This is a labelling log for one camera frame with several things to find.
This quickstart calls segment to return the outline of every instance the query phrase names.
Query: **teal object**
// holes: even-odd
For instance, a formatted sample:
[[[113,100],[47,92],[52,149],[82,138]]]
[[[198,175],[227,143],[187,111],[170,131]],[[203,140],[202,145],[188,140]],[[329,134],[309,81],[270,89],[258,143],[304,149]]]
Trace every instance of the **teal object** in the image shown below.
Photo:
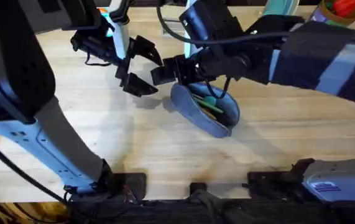
[[[213,97],[213,96],[206,96],[206,97],[203,98],[203,101],[209,103],[209,104],[212,105],[212,106],[215,106],[217,100],[216,100],[216,98]]]
[[[265,5],[263,16],[265,15],[285,15],[291,16],[299,5],[299,0],[268,0]]]

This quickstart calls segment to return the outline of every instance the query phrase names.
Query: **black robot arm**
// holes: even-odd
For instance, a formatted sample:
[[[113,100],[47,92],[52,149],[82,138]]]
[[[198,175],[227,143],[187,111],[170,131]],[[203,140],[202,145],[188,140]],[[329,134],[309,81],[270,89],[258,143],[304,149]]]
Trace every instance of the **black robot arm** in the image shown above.
[[[228,81],[248,78],[265,85],[295,86],[355,101],[355,30],[305,23],[301,17],[269,15],[243,31],[219,0],[197,1],[180,16],[180,21],[195,40],[290,34],[227,44],[196,44],[203,49],[191,57],[166,58],[162,67],[152,70],[155,85],[176,79],[182,85],[209,83],[225,75]]]

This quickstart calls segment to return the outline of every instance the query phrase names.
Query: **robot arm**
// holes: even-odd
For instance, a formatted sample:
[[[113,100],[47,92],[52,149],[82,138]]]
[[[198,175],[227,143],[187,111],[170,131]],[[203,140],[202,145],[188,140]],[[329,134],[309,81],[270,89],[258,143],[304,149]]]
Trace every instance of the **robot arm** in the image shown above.
[[[156,85],[178,80],[182,85],[210,82],[221,75],[262,84],[322,91],[355,101],[355,30],[306,22],[295,16],[263,16],[243,31],[219,0],[197,1],[181,16],[195,40],[223,40],[244,35],[290,32],[289,37],[218,45],[185,58],[164,59],[152,72]]]
[[[96,49],[95,55],[122,65],[128,57],[119,58],[113,38],[106,39],[105,32],[111,26],[94,3],[91,0],[62,2],[70,19],[63,27],[77,30],[74,37],[78,36],[79,44],[83,43],[79,47],[86,47],[88,52]],[[51,4],[42,7],[48,11],[57,9]],[[130,40],[146,43],[141,41],[143,38],[138,39]],[[120,74],[122,80],[125,76],[127,72]],[[16,142],[59,175],[73,200],[130,197],[129,200],[135,202],[142,199],[145,174],[113,174],[105,160],[94,154],[77,135],[54,93],[53,71],[21,5],[18,0],[0,1],[0,135]],[[128,196],[126,182],[136,189],[127,191]]]

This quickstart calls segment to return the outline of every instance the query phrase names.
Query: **black clamp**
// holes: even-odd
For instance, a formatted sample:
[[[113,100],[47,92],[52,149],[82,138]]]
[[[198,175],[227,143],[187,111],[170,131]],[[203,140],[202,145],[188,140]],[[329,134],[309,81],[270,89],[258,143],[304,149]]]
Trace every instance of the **black clamp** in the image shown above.
[[[139,78],[135,73],[128,73],[130,61],[136,55],[143,56],[151,62],[162,66],[162,59],[154,43],[139,35],[136,39],[130,38],[126,57],[119,64],[115,74],[115,77],[121,80],[119,86],[123,87],[123,91],[138,97],[157,93],[158,89]]]

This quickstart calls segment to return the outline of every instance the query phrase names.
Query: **green object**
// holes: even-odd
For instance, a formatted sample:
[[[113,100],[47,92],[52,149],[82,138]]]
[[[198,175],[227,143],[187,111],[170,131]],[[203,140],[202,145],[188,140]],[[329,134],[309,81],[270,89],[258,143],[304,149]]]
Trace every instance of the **green object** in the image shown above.
[[[209,108],[209,109],[211,109],[211,110],[213,110],[213,111],[215,111],[217,113],[223,113],[223,111],[221,109],[219,109],[219,108],[217,108],[215,106],[212,106],[212,105],[210,105],[209,103],[207,103],[207,102],[205,102],[203,100],[197,99],[195,97],[193,99],[201,106],[207,107],[207,108]]]
[[[325,6],[326,6],[330,11],[332,11],[332,5],[333,5],[333,2],[326,2],[326,3],[325,3]]]
[[[206,96],[203,98],[203,101],[209,103],[212,106],[215,106],[217,102],[216,98],[213,96]]]
[[[192,96],[194,96],[195,98],[199,99],[199,100],[203,100],[202,96],[198,96],[197,94],[191,93]]]

